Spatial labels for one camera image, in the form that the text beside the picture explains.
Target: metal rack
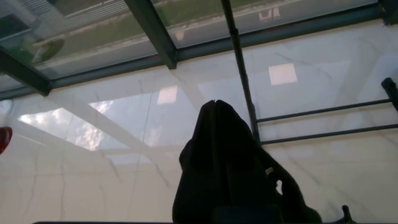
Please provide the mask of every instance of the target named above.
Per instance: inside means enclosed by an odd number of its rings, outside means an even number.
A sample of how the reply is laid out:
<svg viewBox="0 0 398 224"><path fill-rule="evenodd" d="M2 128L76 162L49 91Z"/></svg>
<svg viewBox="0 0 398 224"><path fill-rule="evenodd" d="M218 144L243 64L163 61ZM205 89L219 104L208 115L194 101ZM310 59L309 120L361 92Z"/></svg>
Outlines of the metal rack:
<svg viewBox="0 0 398 224"><path fill-rule="evenodd" d="M398 112L397 86L392 81L391 78L386 78L381 83L383 89L386 91L386 93L389 97L389 99L385 99L385 100L376 100L376 101L370 101L370 102L365 102L365 103L356 103L356 104L352 104L352 105L337 106L337 107L325 108L325 109L320 109L320 110L313 110L313 111L306 111L306 112L301 112L301 113L275 116L275 117L271 117L271 118L257 119L256 118L256 110L252 103L251 94L250 94L249 78L248 78L248 75L246 73L246 69L244 66L243 53L242 53L241 43L239 40L239 32L235 26L231 5L230 5L229 0L221 0L221 2L223 3L225 18L226 18L226 21L228 24L229 34L231 36L231 40L233 43L233 49L235 52L236 63L238 64L239 76L241 77L244 97L245 97L246 104L247 104L248 111L249 111L249 117L250 117L250 123L251 123L250 125L251 125L251 129L252 129L252 133L258 143L274 144L274 143L298 141L298 140L304 140L304 139L322 138L322 137L337 136L337 135L343 135L343 134L363 133L363 132L367 132L367 131L379 131L379 130L385 130L385 129L398 128L398 124L389 124L389 125L375 126L375 127L370 127L370 128L358 128L358 129L351 129L351 130L346 130L346 131L335 131L335 132L330 132L330 133L312 134L312 135L298 136L298 137L293 137L293 138L283 138L283 139L275 139L275 140L269 140L269 141L261 141L260 136L259 136L258 123L263 123L263 122L267 122L267 121L276 121L276 120L280 120L280 119L295 118L295 117L306 116L306 115L310 115L310 114L347 110L347 109L351 109L351 108L379 105L379 104L383 104L383 103L392 103Z"/></svg>

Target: tile floor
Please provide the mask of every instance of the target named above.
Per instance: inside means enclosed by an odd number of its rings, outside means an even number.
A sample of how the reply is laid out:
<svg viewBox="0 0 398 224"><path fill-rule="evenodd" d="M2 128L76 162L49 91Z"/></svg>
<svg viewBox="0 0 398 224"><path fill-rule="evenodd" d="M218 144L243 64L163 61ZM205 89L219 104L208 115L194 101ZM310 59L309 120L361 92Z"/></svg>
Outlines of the tile floor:
<svg viewBox="0 0 398 224"><path fill-rule="evenodd" d="M387 98L398 28L372 21L244 49L257 117ZM170 222L178 155L200 106L249 121L232 52L15 99L0 156L0 223ZM398 123L391 104L260 125L263 140ZM264 146L325 222L398 222L398 130Z"/></svg>

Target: road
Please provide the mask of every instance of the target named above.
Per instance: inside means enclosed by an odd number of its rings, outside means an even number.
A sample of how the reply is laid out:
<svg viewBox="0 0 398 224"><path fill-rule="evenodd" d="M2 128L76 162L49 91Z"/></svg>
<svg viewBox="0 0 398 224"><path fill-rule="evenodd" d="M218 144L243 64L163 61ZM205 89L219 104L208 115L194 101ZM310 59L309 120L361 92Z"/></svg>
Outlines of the road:
<svg viewBox="0 0 398 224"><path fill-rule="evenodd" d="M325 1L319 0L301 0L282 4L280 6L274 6L272 8L264 8L260 11L253 9L252 12L235 17L235 23L239 32L245 33L341 11L372 2L374 2L374 0L334 0L328 1L326 4ZM225 20L204 24L175 34L170 34L177 48L220 39L227 37L228 35L229 32ZM53 79L152 54L156 54L156 51L152 44L147 40L83 59L73 60L66 63L58 63L40 70L46 74L46 76Z"/></svg>

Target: grass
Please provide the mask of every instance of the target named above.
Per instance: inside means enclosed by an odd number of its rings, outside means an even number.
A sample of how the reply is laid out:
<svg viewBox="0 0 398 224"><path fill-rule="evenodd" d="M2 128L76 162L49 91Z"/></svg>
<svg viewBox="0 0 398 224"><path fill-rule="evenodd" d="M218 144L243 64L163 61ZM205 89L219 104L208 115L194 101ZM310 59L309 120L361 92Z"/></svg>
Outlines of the grass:
<svg viewBox="0 0 398 224"><path fill-rule="evenodd" d="M280 0L231 0L231 5L233 9L236 9L257 2L269 3L275 1ZM169 0L157 4L155 8L166 27L223 13L220 0ZM51 57L64 57L143 33L140 25L130 14L118 21L99 25L93 29L66 37L63 47Z"/></svg>

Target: black fabric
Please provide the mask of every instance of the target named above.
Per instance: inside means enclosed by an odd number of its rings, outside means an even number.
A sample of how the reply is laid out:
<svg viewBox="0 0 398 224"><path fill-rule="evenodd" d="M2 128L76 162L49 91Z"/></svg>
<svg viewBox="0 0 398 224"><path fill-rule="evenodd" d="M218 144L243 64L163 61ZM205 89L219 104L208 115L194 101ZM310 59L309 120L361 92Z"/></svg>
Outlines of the black fabric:
<svg viewBox="0 0 398 224"><path fill-rule="evenodd" d="M306 206L293 177L258 145L249 126L224 101L209 101L201 107L180 164L175 223L222 222L214 217L225 217L228 211L231 216L247 214L251 222L253 214L261 214L257 221L263 223L322 222ZM270 167L274 171L267 175ZM278 180L282 195L275 189Z"/></svg>

